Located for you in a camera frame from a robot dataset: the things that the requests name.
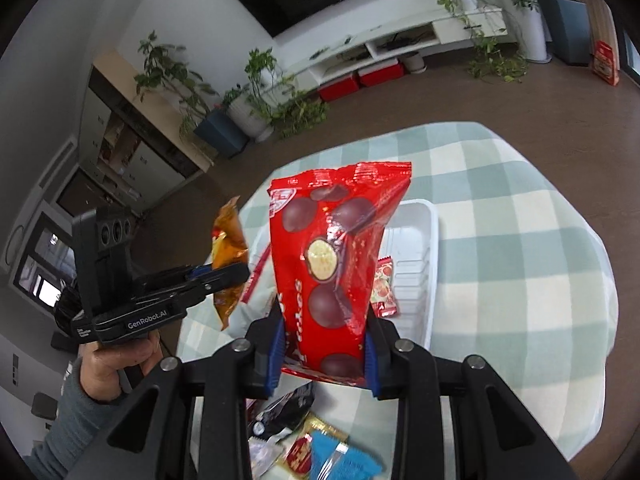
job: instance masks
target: table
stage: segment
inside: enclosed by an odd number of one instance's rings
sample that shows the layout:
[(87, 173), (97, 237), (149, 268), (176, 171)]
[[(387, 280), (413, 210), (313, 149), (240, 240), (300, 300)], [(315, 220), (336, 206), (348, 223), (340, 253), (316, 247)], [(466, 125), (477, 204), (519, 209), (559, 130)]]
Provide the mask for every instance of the table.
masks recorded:
[[(405, 199), (433, 202), (440, 220), (431, 352), (484, 356), (570, 459), (600, 429), (605, 360), (618, 300), (604, 245), (580, 214), (507, 142), (477, 123), (415, 126), (306, 156), (276, 170), (242, 208), (251, 245), (268, 222), (272, 178), (361, 160), (410, 160)], [(212, 303), (190, 309), (178, 356), (210, 355), (218, 332)], [(276, 394), (299, 380), (281, 379)], [(374, 453), (388, 478), (396, 402), (367, 390), (322, 384), (314, 411)], [(454, 477), (448, 402), (443, 399), (447, 477)], [(197, 450), (197, 431), (192, 452)], [(272, 468), (265, 478), (287, 478)]]

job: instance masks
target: human hand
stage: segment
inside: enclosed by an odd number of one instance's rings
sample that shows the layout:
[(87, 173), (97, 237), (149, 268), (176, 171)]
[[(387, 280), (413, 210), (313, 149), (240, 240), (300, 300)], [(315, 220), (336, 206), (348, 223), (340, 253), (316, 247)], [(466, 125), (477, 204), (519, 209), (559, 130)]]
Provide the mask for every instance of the human hand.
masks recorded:
[(140, 365), (142, 374), (147, 375), (161, 360), (158, 330), (149, 332), (146, 339), (134, 339), (117, 346), (87, 343), (82, 353), (80, 385), (93, 400), (111, 402), (122, 392), (118, 370)]

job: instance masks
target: gray sleeve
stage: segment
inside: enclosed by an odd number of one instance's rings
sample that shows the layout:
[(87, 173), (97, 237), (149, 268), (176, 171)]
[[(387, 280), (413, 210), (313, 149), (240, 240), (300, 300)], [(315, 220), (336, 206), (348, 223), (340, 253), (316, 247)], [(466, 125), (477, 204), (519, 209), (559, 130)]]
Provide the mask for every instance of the gray sleeve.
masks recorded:
[(24, 458), (38, 480), (61, 480), (74, 466), (100, 427), (117, 410), (122, 397), (98, 404), (80, 386), (80, 359), (66, 379), (58, 417), (44, 442)]

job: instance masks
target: blue snack package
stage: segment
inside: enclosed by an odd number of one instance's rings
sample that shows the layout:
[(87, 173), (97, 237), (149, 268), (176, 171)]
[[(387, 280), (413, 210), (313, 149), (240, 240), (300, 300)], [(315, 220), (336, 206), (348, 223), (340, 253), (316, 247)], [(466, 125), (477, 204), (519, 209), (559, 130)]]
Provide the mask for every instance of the blue snack package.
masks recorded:
[[(322, 466), (342, 445), (338, 439), (314, 431), (311, 433), (311, 472), (310, 480), (318, 480)], [(349, 446), (344, 455), (338, 454), (325, 480), (367, 480), (382, 472), (382, 466), (367, 453)]]

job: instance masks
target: black snack package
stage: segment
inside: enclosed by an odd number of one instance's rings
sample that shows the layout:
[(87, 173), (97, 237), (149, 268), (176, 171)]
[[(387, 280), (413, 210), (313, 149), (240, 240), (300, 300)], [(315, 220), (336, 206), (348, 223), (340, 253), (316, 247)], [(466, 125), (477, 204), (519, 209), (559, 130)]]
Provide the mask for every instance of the black snack package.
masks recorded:
[(307, 383), (269, 404), (249, 423), (249, 436), (277, 442), (293, 433), (314, 403), (314, 384)]

